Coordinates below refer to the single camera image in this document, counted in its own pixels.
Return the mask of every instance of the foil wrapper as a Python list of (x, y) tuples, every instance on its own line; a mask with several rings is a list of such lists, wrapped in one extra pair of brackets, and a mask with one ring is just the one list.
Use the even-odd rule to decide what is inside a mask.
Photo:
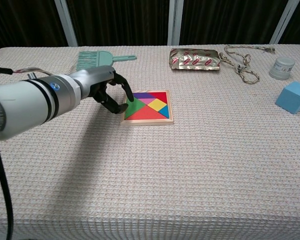
[(213, 49), (173, 48), (169, 65), (171, 69), (219, 70), (220, 58)]

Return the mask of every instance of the table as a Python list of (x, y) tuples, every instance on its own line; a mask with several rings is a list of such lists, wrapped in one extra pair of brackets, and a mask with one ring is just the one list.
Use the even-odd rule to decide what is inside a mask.
[[(120, 126), (120, 116), (85, 99), (0, 142), (13, 239), (300, 240), (300, 112), (275, 105), (284, 86), (300, 82), (300, 45), (274, 47), (238, 50), (251, 54), (254, 85), (225, 63), (219, 72), (171, 71), (171, 46), (0, 49), (1, 67), (55, 74), (74, 72), (80, 51), (136, 55), (114, 68), (134, 91), (169, 90), (174, 117), (173, 125)], [(268, 74), (279, 56), (296, 61), (289, 80)], [(0, 84), (26, 78), (0, 75)], [(120, 87), (108, 93), (123, 101)], [(0, 186), (0, 239), (6, 228)]]

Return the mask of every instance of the yellow tangram piece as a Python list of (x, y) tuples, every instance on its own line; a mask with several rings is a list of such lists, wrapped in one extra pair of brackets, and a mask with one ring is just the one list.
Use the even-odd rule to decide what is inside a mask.
[(161, 100), (159, 100), (158, 98), (156, 98), (155, 100), (153, 100), (152, 102), (150, 102), (148, 104), (148, 106), (154, 110), (156, 110), (157, 112), (159, 112), (162, 108), (164, 108), (167, 104)]

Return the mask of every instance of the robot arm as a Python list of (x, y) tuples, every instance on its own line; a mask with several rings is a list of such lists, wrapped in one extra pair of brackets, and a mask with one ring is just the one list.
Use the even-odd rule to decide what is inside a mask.
[(128, 105), (119, 105), (113, 100), (106, 93), (107, 84), (121, 85), (127, 98), (133, 102), (134, 96), (127, 80), (112, 66), (91, 67), (70, 75), (50, 75), (0, 85), (0, 140), (67, 113), (87, 97), (94, 98), (111, 113), (123, 113)]

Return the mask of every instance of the blue foam block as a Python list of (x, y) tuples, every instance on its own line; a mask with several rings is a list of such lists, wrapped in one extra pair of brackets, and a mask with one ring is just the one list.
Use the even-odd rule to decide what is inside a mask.
[(275, 104), (292, 114), (296, 114), (297, 112), (299, 112), (300, 82), (294, 81), (284, 87)]

